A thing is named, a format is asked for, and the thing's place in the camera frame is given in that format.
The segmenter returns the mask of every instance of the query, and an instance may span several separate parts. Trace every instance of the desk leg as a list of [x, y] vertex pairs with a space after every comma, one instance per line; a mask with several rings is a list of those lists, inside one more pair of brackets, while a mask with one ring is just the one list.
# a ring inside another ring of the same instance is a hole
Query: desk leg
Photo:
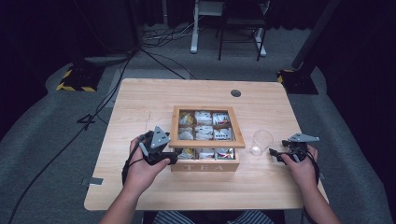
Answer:
[[[256, 32], [256, 34], [254, 35], [254, 39], [256, 40], [257, 49], [259, 49], [260, 48], [260, 43], [262, 42], [262, 28], [260, 28]], [[264, 46], [262, 46], [262, 52], [260, 53], [260, 55], [262, 57], [265, 57], [267, 55], [267, 52], [265, 51]]]
[[192, 31], [192, 40], [191, 40], [191, 53], [198, 52], [198, 15], [199, 15], [199, 0], [195, 0], [195, 8], [194, 8], [194, 29]]

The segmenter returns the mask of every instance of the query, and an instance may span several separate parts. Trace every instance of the black chair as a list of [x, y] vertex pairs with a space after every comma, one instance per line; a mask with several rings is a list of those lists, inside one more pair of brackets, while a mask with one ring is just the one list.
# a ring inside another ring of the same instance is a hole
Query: black chair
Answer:
[[268, 4], [261, 4], [258, 0], [226, 0], [220, 17], [220, 27], [216, 33], [218, 37], [220, 30], [219, 44], [219, 61], [221, 59], [221, 51], [223, 43], [252, 43], [246, 40], [224, 40], [224, 29], [233, 28], [237, 30], [254, 30], [251, 37], [254, 41], [254, 35], [262, 28], [262, 41], [259, 47], [257, 61], [260, 59], [262, 44], [266, 33], [265, 12]]

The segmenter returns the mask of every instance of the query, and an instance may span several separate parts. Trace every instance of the table top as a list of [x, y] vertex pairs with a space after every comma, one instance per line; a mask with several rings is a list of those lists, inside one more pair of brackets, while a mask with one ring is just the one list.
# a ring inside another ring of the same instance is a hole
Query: table top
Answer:
[[[232, 90], [241, 96], [233, 97]], [[302, 208], [301, 193], [288, 166], [269, 152], [256, 157], [248, 148], [259, 129], [274, 137], [271, 148], [300, 133], [283, 86], [276, 82], [125, 78], [115, 103], [85, 199], [88, 210], [107, 210], [122, 188], [121, 170], [133, 138], [160, 126], [171, 130], [174, 105], [232, 106], [246, 148], [239, 149], [236, 172], [171, 172], [166, 167], [140, 197], [137, 210], [242, 210]], [[319, 189], [327, 200], [323, 186]]]

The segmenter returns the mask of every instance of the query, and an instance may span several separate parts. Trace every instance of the wooden tea box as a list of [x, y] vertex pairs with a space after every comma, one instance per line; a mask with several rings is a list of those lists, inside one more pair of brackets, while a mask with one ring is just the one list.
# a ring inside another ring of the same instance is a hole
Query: wooden tea box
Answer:
[[173, 172], [235, 172], [245, 141], [230, 106], [175, 105], [169, 147]]

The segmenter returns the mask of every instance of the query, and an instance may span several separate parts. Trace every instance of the glass cup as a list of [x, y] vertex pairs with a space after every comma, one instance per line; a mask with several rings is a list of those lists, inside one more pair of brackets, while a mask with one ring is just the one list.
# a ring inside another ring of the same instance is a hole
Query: glass cup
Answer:
[[253, 135], [250, 153], [254, 156], [260, 156], [273, 143], [274, 137], [268, 131], [257, 130]]

